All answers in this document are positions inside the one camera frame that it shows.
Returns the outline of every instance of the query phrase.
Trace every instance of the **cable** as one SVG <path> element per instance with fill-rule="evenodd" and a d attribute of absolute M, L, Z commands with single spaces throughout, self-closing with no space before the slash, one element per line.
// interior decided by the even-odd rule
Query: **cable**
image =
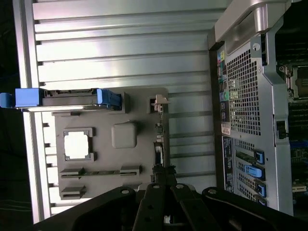
<path fill-rule="evenodd" d="M 31 202 L 28 202 L 28 201 L 16 201 L 16 200 L 11 200 L 11 199 L 0 200 L 0 202 L 1 201 L 11 201 L 11 202 L 22 203 L 22 204 L 30 204 L 31 203 Z"/>
<path fill-rule="evenodd" d="M 30 207 L 18 206 L 18 205 L 9 205 L 9 204 L 0 204 L 0 205 L 9 206 L 9 207 L 15 207 L 15 208 L 27 208 L 27 209 L 31 209 Z"/>
<path fill-rule="evenodd" d="M 17 211 L 17 212 L 32 212 L 32 210 L 21 210 L 21 209 L 13 209 L 13 208 L 0 208 L 0 210 Z"/>

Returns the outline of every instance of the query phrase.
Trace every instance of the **metal panel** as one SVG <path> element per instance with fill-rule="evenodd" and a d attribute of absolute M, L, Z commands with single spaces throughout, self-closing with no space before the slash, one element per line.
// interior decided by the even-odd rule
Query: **metal panel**
<path fill-rule="evenodd" d="M 165 87 L 171 161 L 201 192 L 216 185 L 206 34 L 229 2 L 14 0 L 22 87 Z M 60 199 L 51 112 L 25 128 L 37 222 L 85 200 Z"/>

